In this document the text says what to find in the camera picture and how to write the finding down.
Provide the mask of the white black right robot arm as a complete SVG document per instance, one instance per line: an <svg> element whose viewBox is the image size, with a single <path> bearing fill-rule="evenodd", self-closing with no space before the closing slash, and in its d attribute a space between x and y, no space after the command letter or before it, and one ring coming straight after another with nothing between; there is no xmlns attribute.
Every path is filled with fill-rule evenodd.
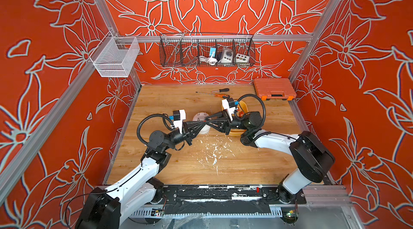
<svg viewBox="0 0 413 229"><path fill-rule="evenodd" d="M237 115L237 107L245 98L256 99L262 111ZM309 131L300 134L282 134L263 130L266 121L264 102L254 94L245 94L238 100L222 100L224 110L207 116L203 122L215 130L228 134L231 129L244 130L240 141L244 146L267 148L293 157L297 168L287 175L277 186L276 194L280 202L289 204L300 190L311 183L320 183L335 163L333 154Z"/></svg>

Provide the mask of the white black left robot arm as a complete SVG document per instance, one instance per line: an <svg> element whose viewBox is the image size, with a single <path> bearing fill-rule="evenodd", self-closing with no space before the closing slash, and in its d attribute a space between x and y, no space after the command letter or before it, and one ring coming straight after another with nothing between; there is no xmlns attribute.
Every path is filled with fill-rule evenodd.
<svg viewBox="0 0 413 229"><path fill-rule="evenodd" d="M212 121L209 117L184 121L182 114L182 110L174 112L172 117L152 114L141 121L137 127L137 137L147 146L147 150L140 164L116 183L104 189L97 187L89 193L75 228L117 229L140 207L155 199L163 187L155 177L171 158L167 150L175 149L180 143L190 144L200 130ZM153 118L161 118L170 133L154 131L148 140L144 140L140 130L145 122Z"/></svg>

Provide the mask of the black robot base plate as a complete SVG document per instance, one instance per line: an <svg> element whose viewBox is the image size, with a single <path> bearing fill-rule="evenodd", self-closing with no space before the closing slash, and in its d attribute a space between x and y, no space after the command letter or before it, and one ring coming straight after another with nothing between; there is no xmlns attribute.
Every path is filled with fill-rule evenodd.
<svg viewBox="0 0 413 229"><path fill-rule="evenodd" d="M153 205L167 215L270 214L271 207L306 204L304 192L280 195L277 185L165 185L156 193Z"/></svg>

